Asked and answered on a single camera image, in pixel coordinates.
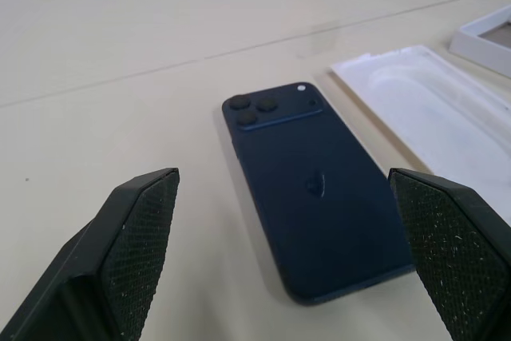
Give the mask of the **dark blue smartphone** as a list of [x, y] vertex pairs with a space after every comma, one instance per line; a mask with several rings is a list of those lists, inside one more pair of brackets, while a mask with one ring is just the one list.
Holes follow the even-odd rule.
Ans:
[[414, 270], [390, 183], [311, 83], [222, 113], [287, 294], [316, 305]]

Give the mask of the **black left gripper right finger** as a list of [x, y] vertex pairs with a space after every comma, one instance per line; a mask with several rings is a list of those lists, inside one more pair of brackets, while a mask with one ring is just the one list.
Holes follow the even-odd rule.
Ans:
[[453, 341], [511, 341], [511, 226], [471, 188], [391, 169], [416, 272]]

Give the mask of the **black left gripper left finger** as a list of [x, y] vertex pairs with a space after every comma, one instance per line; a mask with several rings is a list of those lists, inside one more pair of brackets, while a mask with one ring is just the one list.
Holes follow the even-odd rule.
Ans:
[[163, 270], [176, 168], [117, 186], [53, 258], [0, 341], [139, 341]]

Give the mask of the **white plastic tray insert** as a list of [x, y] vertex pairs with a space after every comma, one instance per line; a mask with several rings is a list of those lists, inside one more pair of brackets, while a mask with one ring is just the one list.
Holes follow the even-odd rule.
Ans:
[[434, 174], [511, 192], [511, 104], [490, 89], [425, 46], [331, 68]]

